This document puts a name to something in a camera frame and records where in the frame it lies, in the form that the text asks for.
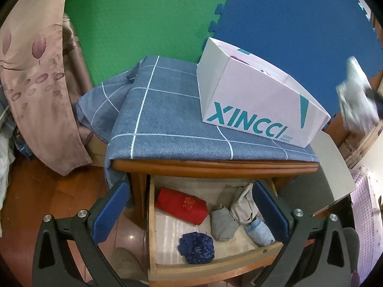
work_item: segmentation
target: blue crumpled cloth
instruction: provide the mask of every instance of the blue crumpled cloth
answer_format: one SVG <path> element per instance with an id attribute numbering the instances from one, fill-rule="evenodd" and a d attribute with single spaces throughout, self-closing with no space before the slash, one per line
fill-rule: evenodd
<path id="1" fill-rule="evenodd" d="M 184 234 L 177 249 L 191 265 L 204 265 L 214 259 L 213 239 L 203 233 Z"/>

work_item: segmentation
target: cardboard box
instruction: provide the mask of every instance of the cardboard box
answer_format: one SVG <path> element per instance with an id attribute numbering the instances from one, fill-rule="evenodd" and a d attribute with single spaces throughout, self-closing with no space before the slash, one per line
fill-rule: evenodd
<path id="1" fill-rule="evenodd" d="M 85 145 L 85 149 L 87 150 L 90 158 L 93 161 L 93 166 L 104 167 L 107 145 L 108 144 L 102 142 L 96 135 L 93 135 L 92 138 Z"/>
<path id="2" fill-rule="evenodd" d="M 205 123 L 306 147 L 330 119 L 290 75 L 213 38 L 198 64 L 197 80 Z"/>

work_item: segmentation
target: interlocking foam mat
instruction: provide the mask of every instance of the interlocking foam mat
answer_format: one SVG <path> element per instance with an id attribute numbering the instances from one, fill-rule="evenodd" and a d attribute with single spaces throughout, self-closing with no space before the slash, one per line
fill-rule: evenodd
<path id="1" fill-rule="evenodd" d="M 147 55 L 197 63 L 225 0 L 66 0 L 95 84 Z"/>
<path id="2" fill-rule="evenodd" d="M 209 28 L 214 38 L 289 73 L 334 115 L 335 86 L 355 56 L 367 77 L 383 67 L 383 51 L 358 0 L 227 0 Z"/>

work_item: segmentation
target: wooden frame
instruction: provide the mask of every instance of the wooden frame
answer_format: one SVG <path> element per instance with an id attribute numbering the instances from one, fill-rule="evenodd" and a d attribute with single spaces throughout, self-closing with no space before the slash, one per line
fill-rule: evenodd
<path id="1" fill-rule="evenodd" d="M 155 182 L 149 188 L 149 264 L 150 286 L 184 287 L 208 284 L 238 276 L 262 266 L 270 265 L 280 252 L 282 243 L 275 242 L 231 257 L 213 260 L 206 265 L 158 265 L 156 263 L 156 217 L 154 213 Z"/>
<path id="2" fill-rule="evenodd" d="M 177 161 L 113 160 L 112 167 L 129 172 L 136 213 L 145 217 L 146 175 L 192 178 L 271 178 L 317 171 L 318 163 L 302 161 Z"/>

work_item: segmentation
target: plastic bag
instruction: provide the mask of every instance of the plastic bag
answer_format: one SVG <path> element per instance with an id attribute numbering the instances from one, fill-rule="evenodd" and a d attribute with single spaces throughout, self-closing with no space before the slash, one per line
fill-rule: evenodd
<path id="1" fill-rule="evenodd" d="M 379 122 L 377 106 L 366 96 L 371 89 L 357 59 L 347 60 L 347 80 L 336 87 L 344 126 L 352 132 L 369 133 Z"/>

